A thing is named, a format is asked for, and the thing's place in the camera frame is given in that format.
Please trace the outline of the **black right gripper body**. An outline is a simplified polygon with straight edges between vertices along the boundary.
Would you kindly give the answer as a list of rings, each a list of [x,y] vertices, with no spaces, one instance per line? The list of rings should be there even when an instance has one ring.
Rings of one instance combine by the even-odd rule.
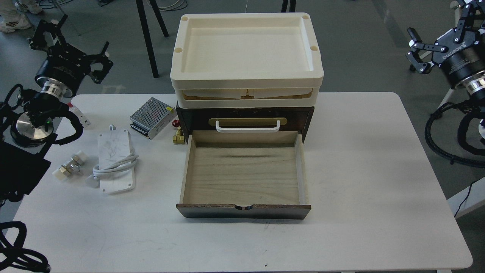
[[[450,30],[436,41],[449,48],[447,52],[435,53],[435,63],[450,85],[458,85],[462,80],[484,71],[484,43],[474,40],[474,33],[468,33],[461,43],[453,43],[454,31]]]

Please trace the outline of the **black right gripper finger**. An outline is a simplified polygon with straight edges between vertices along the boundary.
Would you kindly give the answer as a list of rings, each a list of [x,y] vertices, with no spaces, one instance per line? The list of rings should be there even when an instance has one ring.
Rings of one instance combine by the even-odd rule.
[[[458,3],[462,7],[462,13],[456,24],[456,28],[454,28],[453,43],[458,44],[463,42],[468,33],[474,33],[474,40],[482,42],[483,35],[474,31],[472,28],[477,12],[479,11],[481,14],[484,14],[484,1],[470,0],[466,2],[465,0],[459,0]]]
[[[432,64],[424,62],[420,57],[420,51],[439,52],[444,53],[449,50],[448,47],[442,44],[426,44],[423,43],[421,37],[414,28],[408,28],[407,32],[411,37],[410,50],[407,52],[407,59],[410,61],[415,71],[418,73],[428,74],[432,69]]]

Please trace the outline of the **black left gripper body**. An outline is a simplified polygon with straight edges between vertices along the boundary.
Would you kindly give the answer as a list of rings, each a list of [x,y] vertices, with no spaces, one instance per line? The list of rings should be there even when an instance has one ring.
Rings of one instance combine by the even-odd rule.
[[[95,63],[99,63],[95,54],[87,55],[69,44],[66,49],[53,45],[47,50],[47,58],[35,81],[42,88],[42,93],[55,98],[73,98],[85,76],[99,84],[99,72],[91,69]]]

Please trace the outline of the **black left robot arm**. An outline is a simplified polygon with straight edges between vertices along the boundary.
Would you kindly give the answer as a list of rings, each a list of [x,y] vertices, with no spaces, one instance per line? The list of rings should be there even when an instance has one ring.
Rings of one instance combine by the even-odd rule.
[[[51,162],[44,159],[51,145],[71,143],[83,134],[79,118],[61,98],[73,98],[85,76],[96,84],[113,67],[104,44],[99,54],[85,52],[67,43],[59,22],[41,20],[29,39],[30,48],[47,57],[35,76],[41,91],[16,84],[1,102],[1,133],[6,129],[14,144],[1,136],[1,204],[18,202],[30,194]]]

